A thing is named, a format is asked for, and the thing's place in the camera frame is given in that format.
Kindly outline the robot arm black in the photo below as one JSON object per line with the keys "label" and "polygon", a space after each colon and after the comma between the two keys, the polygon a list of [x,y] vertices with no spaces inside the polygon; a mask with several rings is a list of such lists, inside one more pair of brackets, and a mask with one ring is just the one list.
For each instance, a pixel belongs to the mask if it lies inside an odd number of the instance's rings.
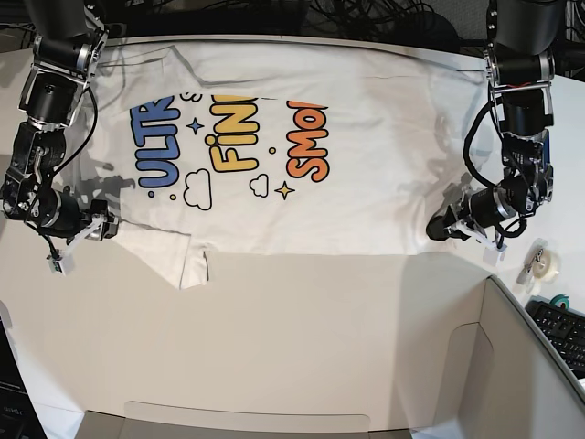
{"label": "robot arm black", "polygon": [[64,132],[72,126],[81,101],[92,96],[108,30],[83,1],[28,1],[37,30],[33,63],[18,108],[27,116],[13,143],[1,187],[2,209],[10,220],[37,233],[72,241],[83,231],[101,241],[115,236],[118,220],[104,200],[86,209],[54,177],[71,161]]}
{"label": "robot arm black", "polygon": [[[554,123],[550,87],[552,45],[565,16],[563,1],[492,1],[486,12],[484,58],[487,103],[463,141],[463,161],[483,189],[465,189],[430,219],[433,241],[475,238],[497,250],[520,236],[537,209],[552,199],[554,170],[549,127]],[[471,145],[490,116],[501,141],[503,178],[494,183],[473,164]]]}

